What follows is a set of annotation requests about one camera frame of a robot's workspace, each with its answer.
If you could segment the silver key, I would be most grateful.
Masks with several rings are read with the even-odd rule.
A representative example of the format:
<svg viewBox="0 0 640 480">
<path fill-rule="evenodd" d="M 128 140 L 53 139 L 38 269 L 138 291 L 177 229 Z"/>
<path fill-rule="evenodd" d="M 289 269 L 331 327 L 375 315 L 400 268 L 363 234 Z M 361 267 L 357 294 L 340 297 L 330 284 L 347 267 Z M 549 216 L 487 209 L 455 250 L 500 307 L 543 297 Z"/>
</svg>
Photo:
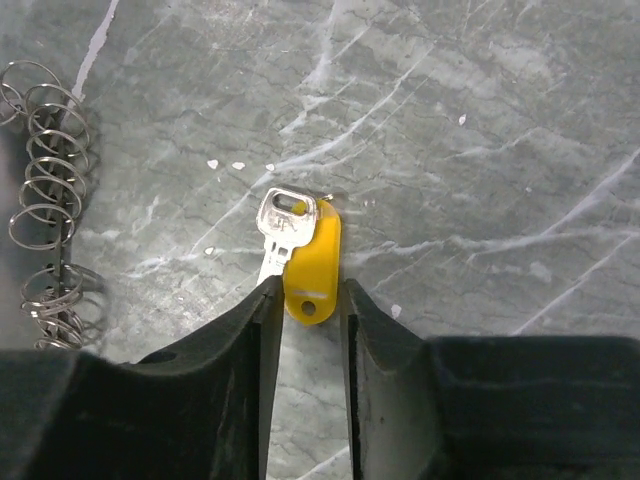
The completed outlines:
<svg viewBox="0 0 640 480">
<path fill-rule="evenodd" d="M 316 199 L 296 190 L 272 187 L 256 216 L 257 229 L 264 235 L 264 256 L 257 284 L 282 275 L 296 248 L 313 239 L 319 210 Z"/>
</svg>

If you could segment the yellow capped key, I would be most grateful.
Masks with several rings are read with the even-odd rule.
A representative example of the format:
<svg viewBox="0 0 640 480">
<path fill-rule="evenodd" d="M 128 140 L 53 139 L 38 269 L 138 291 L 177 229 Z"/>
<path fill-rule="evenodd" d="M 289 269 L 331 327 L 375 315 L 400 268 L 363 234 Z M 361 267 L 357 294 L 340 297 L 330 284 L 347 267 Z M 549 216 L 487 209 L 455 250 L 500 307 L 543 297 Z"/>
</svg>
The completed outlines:
<svg viewBox="0 0 640 480">
<path fill-rule="evenodd" d="M 328 320 L 338 300 L 342 222 L 328 200 L 318 199 L 312 241 L 296 248 L 284 269 L 285 307 L 303 325 Z"/>
</svg>

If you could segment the saw keychain with red handle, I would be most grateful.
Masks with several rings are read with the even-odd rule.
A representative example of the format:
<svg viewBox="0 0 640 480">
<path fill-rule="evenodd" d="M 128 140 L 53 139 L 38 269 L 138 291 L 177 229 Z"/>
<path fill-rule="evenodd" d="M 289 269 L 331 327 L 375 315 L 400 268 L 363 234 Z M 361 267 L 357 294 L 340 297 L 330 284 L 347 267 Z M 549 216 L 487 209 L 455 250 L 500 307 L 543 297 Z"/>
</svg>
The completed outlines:
<svg viewBox="0 0 640 480">
<path fill-rule="evenodd" d="M 45 65 L 1 69 L 1 346 L 79 350 L 106 315 L 103 278 L 72 258 L 99 158 L 81 100 Z"/>
</svg>

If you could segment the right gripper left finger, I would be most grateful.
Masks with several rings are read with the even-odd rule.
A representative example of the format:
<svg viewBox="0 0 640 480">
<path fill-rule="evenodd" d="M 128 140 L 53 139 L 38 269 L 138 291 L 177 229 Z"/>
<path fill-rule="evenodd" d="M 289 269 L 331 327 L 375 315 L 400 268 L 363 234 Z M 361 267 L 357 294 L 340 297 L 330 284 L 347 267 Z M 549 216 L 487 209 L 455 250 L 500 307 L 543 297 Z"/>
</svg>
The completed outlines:
<svg viewBox="0 0 640 480">
<path fill-rule="evenodd" d="M 271 277 L 137 363 L 1 355 L 5 479 L 262 479 L 283 325 Z"/>
</svg>

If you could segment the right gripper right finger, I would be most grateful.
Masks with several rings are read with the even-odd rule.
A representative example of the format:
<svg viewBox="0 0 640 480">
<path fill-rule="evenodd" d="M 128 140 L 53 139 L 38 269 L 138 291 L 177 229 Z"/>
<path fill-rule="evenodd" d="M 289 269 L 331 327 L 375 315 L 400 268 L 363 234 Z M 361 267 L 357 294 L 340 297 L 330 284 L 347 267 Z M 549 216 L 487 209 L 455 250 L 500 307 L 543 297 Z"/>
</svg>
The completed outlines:
<svg viewBox="0 0 640 480">
<path fill-rule="evenodd" d="M 357 479 L 635 479 L 639 343 L 430 336 L 341 288 Z"/>
</svg>

